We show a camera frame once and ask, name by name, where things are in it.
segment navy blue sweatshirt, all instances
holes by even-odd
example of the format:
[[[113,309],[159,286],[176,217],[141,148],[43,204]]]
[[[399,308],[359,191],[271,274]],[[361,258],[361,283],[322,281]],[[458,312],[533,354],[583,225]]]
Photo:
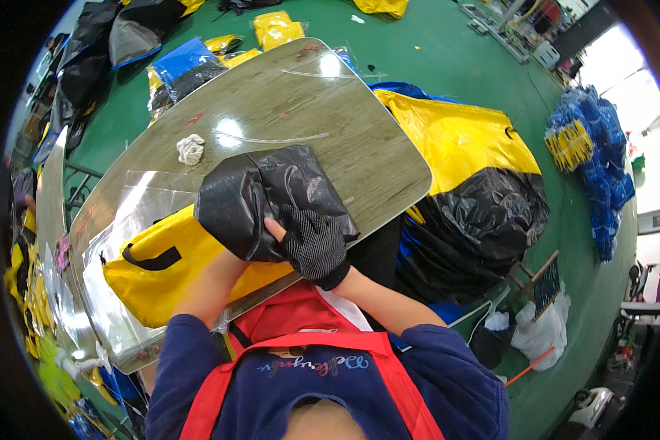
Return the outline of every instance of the navy blue sweatshirt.
[[[456,331],[422,324],[405,330],[401,340],[412,348],[399,359],[446,439],[508,437],[503,383],[477,361]],[[223,362],[224,354],[202,321],[191,315],[169,321],[146,416],[148,440],[181,435],[198,389]],[[293,354],[266,348],[245,354],[212,438],[280,439],[290,411],[304,399],[335,401],[370,440],[410,438],[370,354],[329,346],[308,346]]]

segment red apron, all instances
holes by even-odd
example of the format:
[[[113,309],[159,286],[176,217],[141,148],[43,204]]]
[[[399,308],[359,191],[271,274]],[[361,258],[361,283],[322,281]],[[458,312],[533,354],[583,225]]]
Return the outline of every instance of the red apron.
[[[293,317],[293,313],[290,315],[287,314],[287,307],[283,304],[293,304],[296,302],[296,306],[298,306],[299,299],[302,300],[301,304],[310,304],[310,308],[317,307],[315,302],[317,298],[320,298],[320,295],[312,286],[308,288],[301,283],[300,286],[291,287],[287,290],[271,298],[270,301],[273,301],[270,304],[265,302],[248,312],[250,317],[254,317],[252,321],[255,323],[272,323],[277,322],[279,316],[286,317],[286,319],[289,316]],[[317,298],[314,298],[310,292],[314,292]],[[403,364],[393,354],[387,333],[358,331],[348,320],[345,319],[343,323],[342,319],[344,318],[338,318],[342,317],[342,314],[335,311],[322,298],[321,302],[325,304],[328,310],[317,311],[317,316],[324,318],[320,318],[320,322],[311,323],[306,316],[306,319],[301,318],[300,325],[296,325],[296,328],[327,329],[327,325],[335,324],[336,327],[334,328],[337,329],[336,332],[305,331],[274,337],[265,341],[258,341],[254,345],[245,348],[240,356],[237,356],[232,362],[215,368],[203,382],[201,389],[198,390],[198,394],[195,395],[180,439],[208,440],[210,438],[212,429],[215,426],[215,420],[217,420],[218,414],[220,414],[227,387],[232,379],[235,365],[247,351],[262,347],[299,347],[305,345],[326,345],[368,352],[374,359],[381,379],[384,381],[386,389],[396,404],[401,419],[411,436],[414,439],[421,440],[444,439],[440,428],[438,428],[438,424],[423,401],[423,396],[421,396],[418,388],[416,388],[408,373],[406,373]],[[246,334],[250,334],[248,333],[251,330],[250,328],[245,330]],[[258,326],[255,328],[255,331],[258,334],[260,333]]]

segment white plastic bag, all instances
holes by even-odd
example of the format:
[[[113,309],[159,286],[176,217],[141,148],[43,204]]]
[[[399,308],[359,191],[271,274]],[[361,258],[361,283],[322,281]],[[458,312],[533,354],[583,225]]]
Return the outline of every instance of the white plastic bag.
[[[511,339],[511,347],[517,348],[533,363],[541,357],[550,347],[552,353],[533,367],[535,371],[543,371],[552,367],[564,352],[567,346],[567,313],[572,304],[569,296],[564,293],[564,283],[553,304],[550,304],[538,320],[533,323],[531,319],[536,315],[536,305],[529,301],[516,315],[516,331]]]

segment gray fabric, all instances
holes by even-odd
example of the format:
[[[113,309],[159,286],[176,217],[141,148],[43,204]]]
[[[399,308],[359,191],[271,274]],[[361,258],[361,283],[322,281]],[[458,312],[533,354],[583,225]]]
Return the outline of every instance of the gray fabric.
[[[161,39],[154,31],[138,22],[115,18],[110,31],[110,62],[113,66],[128,63],[149,55],[161,47]]]

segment stack of bags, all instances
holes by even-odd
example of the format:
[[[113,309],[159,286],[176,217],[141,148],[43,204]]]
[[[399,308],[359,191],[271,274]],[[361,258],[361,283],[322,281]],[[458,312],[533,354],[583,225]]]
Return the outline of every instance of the stack of bags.
[[[566,152],[572,159],[573,151],[585,151],[575,160],[567,160],[562,151],[553,150],[553,133],[572,133],[579,141]],[[594,242],[603,262],[611,261],[616,250],[616,233],[621,217],[619,211],[635,194],[631,175],[624,170],[626,136],[621,129],[616,108],[603,98],[599,98],[593,86],[568,89],[560,105],[548,120],[546,145],[561,171],[579,169],[584,189],[591,208],[591,223]]]

